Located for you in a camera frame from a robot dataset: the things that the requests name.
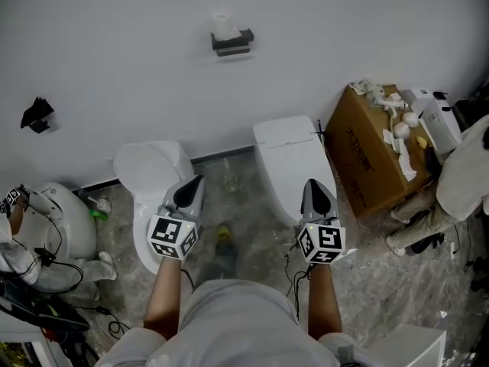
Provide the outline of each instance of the toilet lid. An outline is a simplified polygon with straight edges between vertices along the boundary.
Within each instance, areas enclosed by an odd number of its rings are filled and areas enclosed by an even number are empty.
[[[118,179],[138,199],[163,199],[180,181],[163,154],[144,144],[123,145],[114,159]]]

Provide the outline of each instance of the cardboard box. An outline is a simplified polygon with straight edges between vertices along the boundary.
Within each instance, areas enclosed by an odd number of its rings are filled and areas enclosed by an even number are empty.
[[[384,91],[386,96],[399,92],[394,85]],[[399,111],[394,124],[410,111]],[[424,128],[412,128],[406,140],[411,168],[417,172],[410,182],[400,169],[399,155],[384,142],[383,129],[390,130],[388,113],[347,87],[326,128],[326,147],[356,216],[386,209],[432,180],[425,169],[424,150],[416,143],[416,136],[421,136],[431,144]]]

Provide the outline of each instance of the toilet paper roll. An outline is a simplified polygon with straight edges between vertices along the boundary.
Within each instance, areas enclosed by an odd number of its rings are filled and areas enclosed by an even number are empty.
[[[231,17],[224,13],[218,13],[213,16],[214,21],[214,38],[217,41],[227,41],[232,38],[240,37],[241,33],[239,32],[236,24],[233,22]]]
[[[407,123],[410,128],[415,128],[419,125],[419,119],[416,113],[408,112],[403,114],[403,122]]]
[[[395,124],[394,128],[394,136],[395,138],[402,138],[404,141],[410,136],[410,127],[407,126],[405,122],[399,122]]]

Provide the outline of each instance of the floor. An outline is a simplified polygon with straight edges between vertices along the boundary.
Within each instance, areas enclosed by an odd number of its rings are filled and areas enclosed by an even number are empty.
[[[195,166],[196,173],[203,174],[207,183],[202,219],[205,230],[184,268],[194,279],[197,277],[199,268],[212,258],[215,227],[227,222],[240,250],[239,276],[286,293],[290,283],[284,272],[283,254],[294,243],[293,230],[282,226],[268,209],[254,154],[248,152],[227,159],[228,168],[222,159]],[[224,181],[228,173],[238,178],[239,189],[235,193],[226,190]],[[347,230],[347,249],[351,249],[333,265],[344,331],[361,345],[369,346],[401,323],[411,323],[447,330],[447,358],[467,352],[487,319],[483,296],[469,289],[473,274],[463,271],[469,249],[467,223],[458,225],[461,250],[455,256],[453,267],[449,242],[457,245],[455,229],[448,232],[449,240],[441,247],[429,248],[421,255],[397,258],[387,250],[383,237],[401,225],[390,219],[387,212],[358,222],[336,174],[335,179],[340,218]],[[134,249],[131,194],[122,185],[116,185],[94,192],[92,196],[112,202],[109,220],[98,221],[97,229],[99,250],[111,252],[118,269],[116,281],[100,282],[102,300],[99,303],[129,326],[141,326],[154,276],[141,264]],[[485,247],[479,220],[474,217],[469,220],[474,256]],[[305,267],[300,251],[294,250],[289,273]],[[182,282],[184,304],[191,288],[184,276]],[[303,327],[306,327],[308,291],[309,285],[304,281],[300,287]],[[107,334],[110,319],[90,311],[83,314],[93,326],[88,335],[89,343],[99,353],[106,352],[113,344]]]

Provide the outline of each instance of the toilet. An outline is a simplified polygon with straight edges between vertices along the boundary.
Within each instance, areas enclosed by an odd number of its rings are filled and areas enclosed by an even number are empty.
[[[114,158],[114,169],[121,184],[134,197],[132,232],[139,259],[157,273],[161,255],[147,243],[147,228],[170,187],[194,175],[193,166],[176,141],[148,141],[123,145]]]
[[[31,207],[25,211],[15,238],[29,250],[45,247],[54,253],[59,246],[58,258],[94,259],[97,248],[95,221],[82,200],[55,182],[29,191]]]
[[[286,226],[298,226],[306,182],[323,184],[336,199],[328,158],[310,118],[302,115],[259,122],[253,127],[255,156],[274,215]]]

